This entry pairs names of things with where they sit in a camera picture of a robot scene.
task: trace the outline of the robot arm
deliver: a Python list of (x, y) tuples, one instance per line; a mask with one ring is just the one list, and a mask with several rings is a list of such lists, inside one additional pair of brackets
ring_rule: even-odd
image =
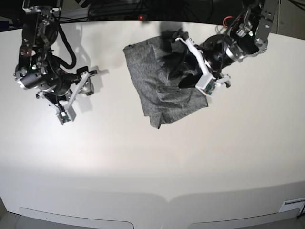
[(231, 86), (230, 77), (221, 73), (223, 68), (266, 51), (278, 0), (244, 0), (243, 3), (245, 10), (224, 34), (212, 36), (200, 46), (194, 45), (190, 38), (176, 38), (196, 57), (202, 72), (200, 76), (184, 78), (180, 88), (196, 87), (204, 95), (213, 97), (223, 83)]
[[(88, 67), (84, 67), (78, 69), (77, 74), (70, 74), (60, 67), (62, 65), (66, 69), (74, 68), (76, 56), (53, 15), (54, 12), (61, 10), (58, 2), (50, 0), (48, 6), (35, 6), (31, 0), (24, 1), (26, 21), (22, 30), (22, 45), (14, 76), (23, 89), (38, 88), (40, 91), (36, 94), (36, 98), (45, 99), (55, 109), (59, 121), (64, 124), (74, 121), (76, 117), (72, 107), (76, 95), (89, 96), (94, 93), (90, 77), (97, 72), (89, 72)], [(71, 56), (71, 64), (52, 54), (51, 45), (56, 41), (58, 33)], [(70, 86), (74, 83), (77, 86), (73, 92)], [(62, 106), (61, 101), (68, 103)]]

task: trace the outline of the gray cloth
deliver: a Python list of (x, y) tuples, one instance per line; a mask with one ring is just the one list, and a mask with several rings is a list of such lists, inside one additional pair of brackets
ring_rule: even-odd
[(160, 128), (208, 106), (206, 97), (195, 88), (180, 89), (180, 80), (195, 71), (169, 79), (173, 70), (173, 53), (181, 54), (185, 46), (154, 37), (124, 48), (132, 82), (138, 91), (145, 116), (151, 126)]

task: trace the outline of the fabric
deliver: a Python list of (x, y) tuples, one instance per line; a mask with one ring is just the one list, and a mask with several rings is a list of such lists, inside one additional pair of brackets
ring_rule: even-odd
[(154, 37), (123, 50), (144, 115), (158, 129), (208, 106), (197, 89), (178, 87), (181, 79), (198, 72), (180, 69), (187, 50), (181, 42), (172, 43), (171, 36)]

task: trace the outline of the white table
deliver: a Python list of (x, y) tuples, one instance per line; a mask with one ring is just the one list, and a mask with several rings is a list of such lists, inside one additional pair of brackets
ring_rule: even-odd
[[(224, 69), (232, 87), (210, 107), (160, 130), (143, 116), (123, 48), (158, 36), (160, 22), (65, 24), (77, 67), (98, 66), (97, 91), (74, 123), (13, 79), (21, 30), (0, 33), (0, 196), (66, 216), (128, 221), (135, 229), (279, 211), (305, 194), (305, 41), (271, 34), (268, 51)], [(215, 26), (184, 23), (200, 44)], [(54, 54), (70, 62), (61, 41)]]

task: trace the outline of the white tabletop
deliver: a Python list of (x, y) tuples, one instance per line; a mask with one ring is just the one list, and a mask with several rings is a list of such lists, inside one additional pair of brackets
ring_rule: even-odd
[[(303, 197), (305, 41), (271, 34), (265, 54), (223, 70), (232, 87), (208, 108), (157, 130), (143, 116), (122, 50), (160, 28), (63, 25), (77, 67), (109, 71), (93, 77), (97, 93), (80, 96), (75, 122), (64, 126), (35, 89), (13, 79), (21, 30), (0, 33), (0, 196), (8, 211), (184, 229), (275, 213), (284, 200)], [(215, 34), (213, 25), (184, 23), (183, 30), (197, 44)], [(71, 61), (60, 38), (53, 48)]]

